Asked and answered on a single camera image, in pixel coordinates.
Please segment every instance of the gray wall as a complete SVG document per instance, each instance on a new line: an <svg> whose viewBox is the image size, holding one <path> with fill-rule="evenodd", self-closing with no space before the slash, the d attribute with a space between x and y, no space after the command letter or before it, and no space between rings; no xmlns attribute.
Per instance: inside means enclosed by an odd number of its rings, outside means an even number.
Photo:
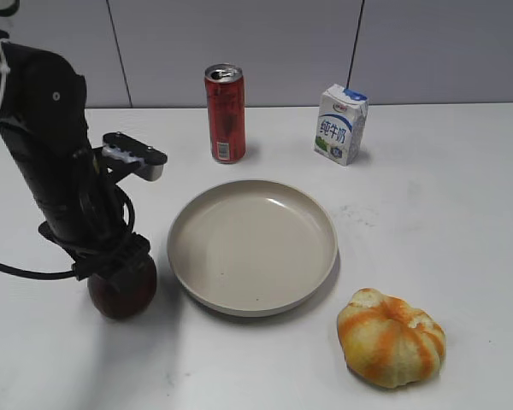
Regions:
<svg viewBox="0 0 513 410"><path fill-rule="evenodd" d="M129 106L104 0L21 0L19 12L0 19L0 27L13 42L64 56L87 80L88 105Z"/></svg>
<svg viewBox="0 0 513 410"><path fill-rule="evenodd" d="M350 86L374 103L513 102L513 0L367 0Z"/></svg>
<svg viewBox="0 0 513 410"><path fill-rule="evenodd" d="M215 62L244 69L250 106L316 105L350 68L372 103L513 102L513 0L366 0L351 67L361 5L21 0L1 26L65 56L91 107L203 106Z"/></svg>

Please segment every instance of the red can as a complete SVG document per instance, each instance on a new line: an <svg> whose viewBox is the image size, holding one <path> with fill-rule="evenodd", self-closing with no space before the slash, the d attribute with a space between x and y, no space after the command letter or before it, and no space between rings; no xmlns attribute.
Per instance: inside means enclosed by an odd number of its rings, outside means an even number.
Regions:
<svg viewBox="0 0 513 410"><path fill-rule="evenodd" d="M205 70L213 157L225 164L245 155L245 92L241 68L215 64Z"/></svg>

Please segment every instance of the tabletop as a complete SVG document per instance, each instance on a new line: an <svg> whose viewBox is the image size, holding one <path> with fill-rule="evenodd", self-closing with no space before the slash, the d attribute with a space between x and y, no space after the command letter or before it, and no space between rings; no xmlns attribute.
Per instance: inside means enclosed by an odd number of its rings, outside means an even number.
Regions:
<svg viewBox="0 0 513 410"><path fill-rule="evenodd" d="M513 104L371 106L356 161L313 151L317 108L248 108L248 151L209 152L204 109L88 110L91 141L123 131L166 152L161 179L121 182L150 239L149 308L103 318L86 284L0 273L0 410L495 409L513 404ZM313 196L339 240L333 275L302 306L235 319L193 301L166 252L176 214L208 188L271 179ZM0 261L44 272L71 260L0 139ZM346 369L336 316L362 287L426 310L445 330L438 377L376 389Z"/></svg>

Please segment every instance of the white carton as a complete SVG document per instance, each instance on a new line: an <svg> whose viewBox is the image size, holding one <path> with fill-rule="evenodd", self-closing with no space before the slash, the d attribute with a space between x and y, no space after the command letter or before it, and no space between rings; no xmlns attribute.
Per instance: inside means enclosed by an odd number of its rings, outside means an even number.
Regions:
<svg viewBox="0 0 513 410"><path fill-rule="evenodd" d="M314 150L348 165L359 153L369 100L335 84L321 94Z"/></svg>

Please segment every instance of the plate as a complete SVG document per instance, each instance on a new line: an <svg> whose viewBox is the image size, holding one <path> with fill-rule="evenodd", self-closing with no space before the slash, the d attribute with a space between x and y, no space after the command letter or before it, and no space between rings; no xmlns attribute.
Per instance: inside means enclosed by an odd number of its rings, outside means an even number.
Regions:
<svg viewBox="0 0 513 410"><path fill-rule="evenodd" d="M327 212L291 186L244 180L191 201L168 237L171 268L188 292L222 313L285 312L327 278L338 241Z"/></svg>

